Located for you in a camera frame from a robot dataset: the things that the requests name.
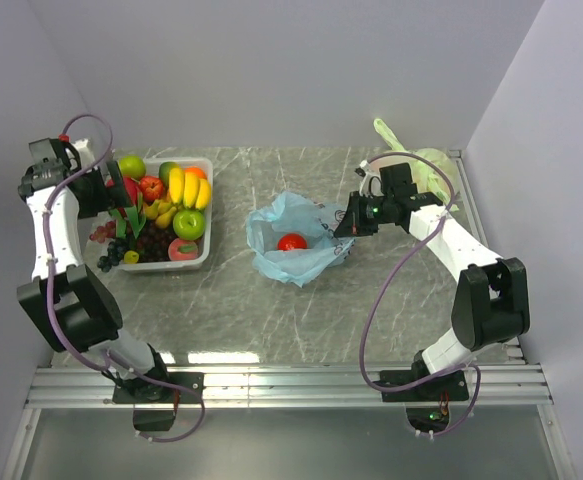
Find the pink dragon fruit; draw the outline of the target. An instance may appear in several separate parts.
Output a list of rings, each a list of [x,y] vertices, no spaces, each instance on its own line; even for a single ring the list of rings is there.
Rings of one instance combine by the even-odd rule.
[[[123,176],[122,179],[131,205],[116,207],[109,210],[108,213],[115,223],[116,238],[123,238],[131,233],[137,239],[147,220],[143,212],[143,194],[137,181],[126,176]]]

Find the blue printed plastic bag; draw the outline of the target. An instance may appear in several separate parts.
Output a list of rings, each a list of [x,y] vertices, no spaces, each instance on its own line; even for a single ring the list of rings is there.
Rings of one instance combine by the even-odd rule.
[[[279,194],[271,205],[247,216],[253,267],[271,280],[298,287],[315,280],[342,264],[354,244],[351,237],[335,236],[343,216],[336,204],[315,203],[288,191]]]

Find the green fake apple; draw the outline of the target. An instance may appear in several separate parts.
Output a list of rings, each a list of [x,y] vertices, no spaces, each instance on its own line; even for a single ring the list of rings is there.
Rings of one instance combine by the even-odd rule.
[[[181,210],[175,214],[172,227],[180,239],[196,241],[204,234],[205,216],[198,210]]]

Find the pink fake peach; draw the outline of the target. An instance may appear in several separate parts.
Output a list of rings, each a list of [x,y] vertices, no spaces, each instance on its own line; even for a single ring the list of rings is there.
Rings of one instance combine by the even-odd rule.
[[[195,241],[176,238],[170,243],[167,254],[172,262],[195,260],[199,256],[198,244]]]

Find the red yellow fake apple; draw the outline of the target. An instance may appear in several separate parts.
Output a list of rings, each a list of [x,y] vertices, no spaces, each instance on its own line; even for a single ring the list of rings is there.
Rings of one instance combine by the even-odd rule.
[[[304,250],[308,248],[306,239],[297,233],[283,235],[277,243],[280,251]]]

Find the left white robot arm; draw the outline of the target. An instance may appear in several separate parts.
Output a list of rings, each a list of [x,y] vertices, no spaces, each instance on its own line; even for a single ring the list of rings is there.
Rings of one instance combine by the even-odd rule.
[[[110,379],[133,403],[168,398],[173,379],[157,353],[123,327],[114,296],[84,263],[78,222],[101,212],[116,214],[115,225],[141,225],[140,191],[114,161],[105,179],[99,164],[84,166],[65,135],[30,143],[33,163],[18,194],[33,220],[35,261],[29,283],[17,299],[48,345],[69,352]]]

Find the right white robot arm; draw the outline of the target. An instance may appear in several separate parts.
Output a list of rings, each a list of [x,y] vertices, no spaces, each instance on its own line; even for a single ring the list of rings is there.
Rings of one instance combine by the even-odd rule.
[[[411,381],[403,385],[365,383],[383,394],[412,390],[433,399],[447,384],[446,376],[470,366],[484,348],[505,343],[530,328],[527,272],[517,258],[505,259],[484,246],[450,214],[452,204],[432,192],[421,193],[407,163],[379,167],[366,160],[356,172],[362,181],[349,195],[337,225],[337,238],[357,238],[378,233],[392,224],[416,239],[408,252],[413,257],[428,248],[456,283],[450,328],[414,359]]]

